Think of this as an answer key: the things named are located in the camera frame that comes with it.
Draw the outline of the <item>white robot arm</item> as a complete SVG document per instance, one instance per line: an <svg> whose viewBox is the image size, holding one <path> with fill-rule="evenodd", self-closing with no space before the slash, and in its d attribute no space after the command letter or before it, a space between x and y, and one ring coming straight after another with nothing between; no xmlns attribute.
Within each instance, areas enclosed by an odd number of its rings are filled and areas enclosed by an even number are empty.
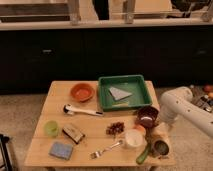
<svg viewBox="0 0 213 171"><path fill-rule="evenodd" d="M161 95L159 120L173 124L178 115L182 115L194 126L213 138L213 114L192 104L193 93L188 87L178 87Z"/></svg>

